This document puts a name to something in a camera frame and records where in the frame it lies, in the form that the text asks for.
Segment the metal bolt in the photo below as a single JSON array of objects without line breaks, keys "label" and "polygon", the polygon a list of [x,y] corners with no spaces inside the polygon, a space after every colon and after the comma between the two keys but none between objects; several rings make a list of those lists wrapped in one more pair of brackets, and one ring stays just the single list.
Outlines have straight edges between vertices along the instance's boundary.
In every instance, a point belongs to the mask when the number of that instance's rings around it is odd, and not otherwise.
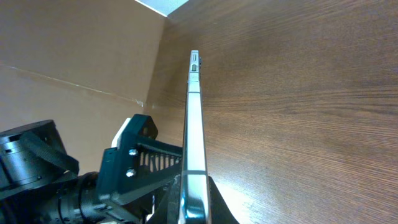
[{"label": "metal bolt", "polygon": [[130,149],[130,150],[129,150],[129,155],[130,155],[130,156],[136,156],[137,154],[138,154],[137,149]]},{"label": "metal bolt", "polygon": [[127,177],[132,177],[136,174],[136,171],[134,169],[128,169],[126,172]]}]

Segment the cardboard wall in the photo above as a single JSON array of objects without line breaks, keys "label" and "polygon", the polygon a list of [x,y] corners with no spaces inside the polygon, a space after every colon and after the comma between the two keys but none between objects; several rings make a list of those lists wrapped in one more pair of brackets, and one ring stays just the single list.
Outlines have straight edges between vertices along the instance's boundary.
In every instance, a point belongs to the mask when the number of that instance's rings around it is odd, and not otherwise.
[{"label": "cardboard wall", "polygon": [[54,119],[80,173],[142,112],[164,17],[133,0],[0,2],[0,131]]}]

